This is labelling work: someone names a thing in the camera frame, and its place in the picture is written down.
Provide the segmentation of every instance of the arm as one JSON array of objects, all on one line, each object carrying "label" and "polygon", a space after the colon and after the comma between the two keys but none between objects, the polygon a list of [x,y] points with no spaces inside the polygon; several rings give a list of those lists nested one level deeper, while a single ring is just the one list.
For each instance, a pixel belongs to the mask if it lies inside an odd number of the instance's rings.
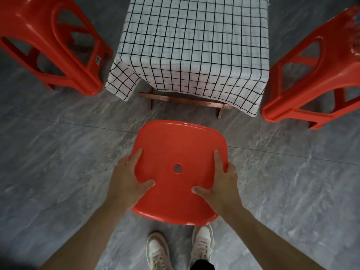
[{"label": "arm", "polygon": [[115,166],[105,202],[39,270],[93,270],[106,248],[115,227],[128,208],[131,208],[152,187],[149,180],[138,183],[135,166],[142,150],[130,159],[126,156]]},{"label": "arm", "polygon": [[242,205],[235,166],[229,163],[227,173],[217,151],[214,152],[215,175],[212,189],[193,187],[236,232],[264,270],[324,270],[315,261],[259,222]]}]

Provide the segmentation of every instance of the forearm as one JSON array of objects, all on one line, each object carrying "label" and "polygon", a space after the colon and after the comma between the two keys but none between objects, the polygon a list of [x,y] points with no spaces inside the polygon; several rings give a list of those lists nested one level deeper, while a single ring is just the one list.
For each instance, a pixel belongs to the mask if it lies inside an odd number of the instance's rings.
[{"label": "forearm", "polygon": [[315,261],[278,236],[242,206],[232,207],[223,219],[237,233],[264,270],[324,270]]},{"label": "forearm", "polygon": [[93,270],[125,209],[101,205],[39,270]]}]

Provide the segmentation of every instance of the white sneaker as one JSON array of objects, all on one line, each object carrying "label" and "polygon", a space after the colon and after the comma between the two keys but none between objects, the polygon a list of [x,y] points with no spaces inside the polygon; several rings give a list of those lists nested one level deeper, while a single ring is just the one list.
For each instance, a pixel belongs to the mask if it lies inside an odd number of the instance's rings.
[{"label": "white sneaker", "polygon": [[212,250],[214,248],[214,234],[210,225],[196,226],[193,231],[193,249],[189,269],[197,260],[210,262]]},{"label": "white sneaker", "polygon": [[164,236],[158,232],[148,236],[146,258],[151,270],[174,270],[170,263],[169,247]]}]

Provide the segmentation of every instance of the person's left arm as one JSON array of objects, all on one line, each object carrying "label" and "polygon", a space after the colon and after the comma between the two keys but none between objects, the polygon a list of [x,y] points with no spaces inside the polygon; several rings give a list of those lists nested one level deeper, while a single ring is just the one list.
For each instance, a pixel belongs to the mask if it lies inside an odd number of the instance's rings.
[{"label": "person's left arm", "polygon": [[141,153],[140,149],[131,158],[126,156],[119,160],[114,168],[105,202],[39,270],[95,269],[126,210],[134,206],[155,184],[153,180],[140,184],[135,177],[135,166]]}]

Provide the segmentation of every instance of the wooden table base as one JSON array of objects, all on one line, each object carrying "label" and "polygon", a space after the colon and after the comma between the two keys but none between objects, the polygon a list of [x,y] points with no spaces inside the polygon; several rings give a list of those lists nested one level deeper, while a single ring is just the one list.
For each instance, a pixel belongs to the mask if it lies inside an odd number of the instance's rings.
[{"label": "wooden table base", "polygon": [[141,98],[147,98],[149,100],[149,108],[151,109],[153,107],[153,100],[163,100],[163,101],[170,101],[173,103],[182,103],[182,104],[193,104],[193,105],[199,105],[199,106],[205,106],[205,107],[213,107],[218,108],[218,115],[217,118],[221,118],[221,115],[223,114],[224,109],[233,109],[234,107],[218,102],[218,101],[205,101],[200,99],[185,99],[183,97],[177,97],[177,96],[161,96],[161,95],[155,95],[153,94],[153,88],[152,86],[149,86],[149,92],[148,93],[139,93],[139,97]]}]

